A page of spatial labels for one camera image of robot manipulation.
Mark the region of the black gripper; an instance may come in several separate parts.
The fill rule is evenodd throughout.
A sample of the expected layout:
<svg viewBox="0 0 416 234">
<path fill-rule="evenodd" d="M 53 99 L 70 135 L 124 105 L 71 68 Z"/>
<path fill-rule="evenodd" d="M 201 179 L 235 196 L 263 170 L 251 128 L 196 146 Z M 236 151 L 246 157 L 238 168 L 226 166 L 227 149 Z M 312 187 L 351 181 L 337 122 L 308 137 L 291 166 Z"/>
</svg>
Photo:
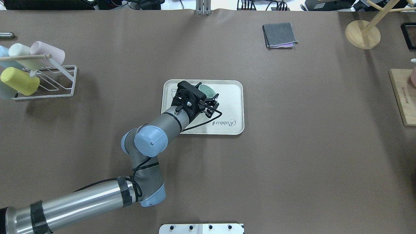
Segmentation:
<svg viewBox="0 0 416 234">
<path fill-rule="evenodd" d="M 189 119 L 195 119 L 202 113 L 203 109 L 200 108 L 200 101 L 204 101 L 204 113 L 207 118 L 211 118 L 219 106 L 216 100 L 219 94 L 217 93 L 213 97 L 208 98 L 205 93 L 199 90 L 199 86 L 201 85 L 202 82 L 197 83 L 195 86 L 187 81 L 178 83 L 171 106 L 182 106 L 182 109 L 187 113 Z"/>
</svg>

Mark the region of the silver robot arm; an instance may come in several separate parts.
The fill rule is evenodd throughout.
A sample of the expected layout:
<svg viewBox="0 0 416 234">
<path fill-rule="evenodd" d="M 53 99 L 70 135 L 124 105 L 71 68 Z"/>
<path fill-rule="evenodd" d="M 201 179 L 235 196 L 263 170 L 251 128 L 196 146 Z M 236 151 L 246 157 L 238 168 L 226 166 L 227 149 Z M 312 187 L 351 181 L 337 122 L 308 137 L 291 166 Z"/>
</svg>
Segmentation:
<svg viewBox="0 0 416 234">
<path fill-rule="evenodd" d="M 121 148 L 131 157 L 133 173 L 92 183 L 51 201 L 24 208 L 1 209 L 2 234 L 52 234 L 61 228 L 107 212 L 140 203 L 149 207 L 165 199 L 165 185 L 157 158 L 180 133 L 190 130 L 199 114 L 210 121 L 219 94 L 202 83 L 177 85 L 171 107 L 150 123 L 127 132 Z"/>
</svg>

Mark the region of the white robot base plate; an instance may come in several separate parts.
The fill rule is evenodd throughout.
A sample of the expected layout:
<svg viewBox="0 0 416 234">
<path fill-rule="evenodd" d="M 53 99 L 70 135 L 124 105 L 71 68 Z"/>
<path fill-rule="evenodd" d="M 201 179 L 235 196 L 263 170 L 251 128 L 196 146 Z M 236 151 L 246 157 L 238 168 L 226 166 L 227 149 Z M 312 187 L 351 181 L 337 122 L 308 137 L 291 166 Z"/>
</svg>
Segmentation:
<svg viewBox="0 0 416 234">
<path fill-rule="evenodd" d="M 165 224 L 159 234 L 244 234 L 245 228 L 239 223 Z"/>
</svg>

